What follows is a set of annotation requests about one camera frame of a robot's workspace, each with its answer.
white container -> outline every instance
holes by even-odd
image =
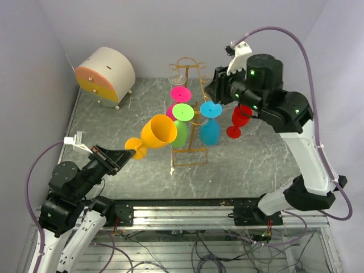
[[[100,47],[75,69],[78,84],[99,104],[118,104],[135,84],[134,68],[120,52]]]

gray table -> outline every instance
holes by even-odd
[[[203,102],[200,83],[189,81],[191,102]],[[86,132],[85,144],[99,144],[108,149],[123,149],[131,137],[140,132],[155,114],[165,113],[172,103],[171,84],[164,78],[138,78],[133,93],[110,109],[91,100],[82,91],[72,120],[69,135],[77,130]],[[232,198],[260,196],[289,183],[299,174],[298,166],[288,147],[273,129],[262,121],[251,120],[242,129],[239,139],[230,139],[225,130],[231,126],[236,105],[223,107],[217,118],[221,127],[218,145],[207,147],[209,161],[204,166],[174,167],[171,147],[148,150],[140,161],[131,160],[116,175],[106,178],[104,196],[109,198]],[[194,147],[201,147],[198,130]],[[178,163],[204,160],[201,154],[180,154]],[[85,155],[66,147],[63,160],[72,160],[80,167],[87,163]],[[100,191],[94,187],[88,197]]]

gray wall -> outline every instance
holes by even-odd
[[[78,66],[100,46],[128,57],[139,77],[166,77],[180,57],[207,64],[205,74],[227,65],[224,51],[257,27],[289,28],[305,39],[327,0],[40,0],[72,64]],[[269,50],[286,64],[297,54],[283,35],[258,35],[256,53]]]
[[[364,222],[364,2],[349,2],[329,1],[305,46],[314,75],[321,141],[334,169],[348,177],[345,190],[354,206],[351,220],[330,224],[346,272],[363,272],[364,239],[359,234]],[[286,88],[308,94],[300,54],[286,75]],[[345,216],[345,201],[336,196],[330,212]]]
[[[23,198],[32,161],[62,140],[76,81],[37,0],[0,1],[0,271],[15,272],[30,227]],[[39,162],[31,201],[44,200],[59,149]]]

white wall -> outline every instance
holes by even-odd
[[[32,161],[64,137],[75,101],[73,70],[37,0],[0,1],[0,271],[15,272],[31,219],[23,188]],[[59,149],[31,180],[34,206],[44,201]]]
[[[346,272],[363,272],[364,237],[364,2],[329,1],[305,46],[317,94],[321,141],[334,169],[348,177],[345,188],[354,206],[348,222],[330,221]],[[308,94],[301,54],[285,76],[286,89]],[[331,213],[347,214],[336,194]]]
[[[206,73],[228,65],[225,46],[257,27],[287,27],[309,34],[327,0],[40,0],[56,35],[76,67],[100,46],[122,52],[139,77],[166,77],[168,65],[190,56]],[[297,48],[283,35],[258,35],[256,53],[268,49],[287,63]]]

table surface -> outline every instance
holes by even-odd
[[[188,81],[191,103],[204,102],[198,79]],[[120,110],[107,108],[81,91],[69,135],[86,132],[88,147],[124,149],[131,137],[140,137],[143,126],[156,114],[164,114],[172,104],[171,84],[166,78],[138,78],[120,102]],[[108,198],[233,198],[255,197],[272,192],[299,174],[288,147],[273,129],[260,120],[251,120],[242,128],[239,139],[230,139],[225,131],[231,126],[236,104],[223,106],[216,118],[221,128],[218,145],[208,146],[208,163],[204,166],[173,167],[171,146],[148,150],[143,160],[130,160],[115,176],[105,177],[102,193]],[[197,128],[194,148],[201,148]],[[203,153],[178,154],[176,163],[203,162]],[[66,147],[62,160],[82,167],[85,155]],[[94,197],[102,185],[94,187]]]

